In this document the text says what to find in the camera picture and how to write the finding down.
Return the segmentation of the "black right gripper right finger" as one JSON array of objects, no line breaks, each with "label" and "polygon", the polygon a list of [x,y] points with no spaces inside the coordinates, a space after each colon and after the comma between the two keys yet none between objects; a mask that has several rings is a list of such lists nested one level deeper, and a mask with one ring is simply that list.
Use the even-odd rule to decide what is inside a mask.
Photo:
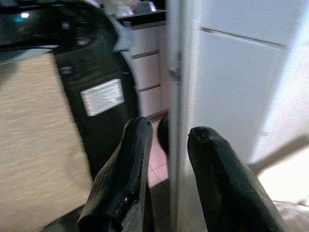
[{"label": "black right gripper right finger", "polygon": [[257,177],[216,130],[192,128],[187,149],[208,231],[287,231]]}]

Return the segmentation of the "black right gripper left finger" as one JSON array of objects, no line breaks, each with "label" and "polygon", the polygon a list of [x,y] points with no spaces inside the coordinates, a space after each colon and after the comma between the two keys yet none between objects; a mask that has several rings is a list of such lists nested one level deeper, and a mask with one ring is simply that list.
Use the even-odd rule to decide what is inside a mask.
[{"label": "black right gripper left finger", "polygon": [[77,221],[80,232],[143,231],[153,127],[145,117],[129,120],[120,144],[97,174]]}]

